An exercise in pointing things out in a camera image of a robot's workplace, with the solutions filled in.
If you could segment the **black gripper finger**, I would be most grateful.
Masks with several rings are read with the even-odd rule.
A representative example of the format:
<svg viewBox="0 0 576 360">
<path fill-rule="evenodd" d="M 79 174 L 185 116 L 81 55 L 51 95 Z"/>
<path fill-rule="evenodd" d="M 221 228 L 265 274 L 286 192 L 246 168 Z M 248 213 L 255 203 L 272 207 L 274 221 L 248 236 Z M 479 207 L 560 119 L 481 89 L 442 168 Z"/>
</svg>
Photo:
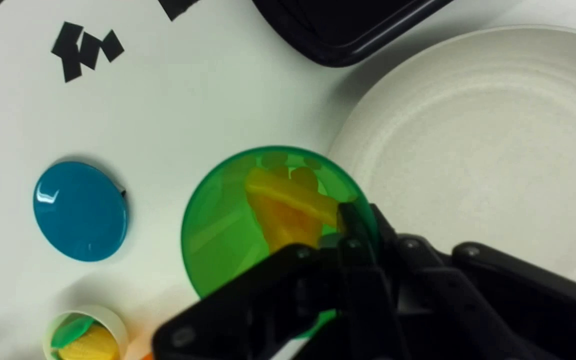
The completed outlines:
<svg viewBox="0 0 576 360">
<path fill-rule="evenodd" d="M 369 246 L 378 243 L 378 228 L 372 207 L 360 206 L 358 201 L 343 201 L 340 206 L 340 220 L 348 236 Z"/>
</svg>

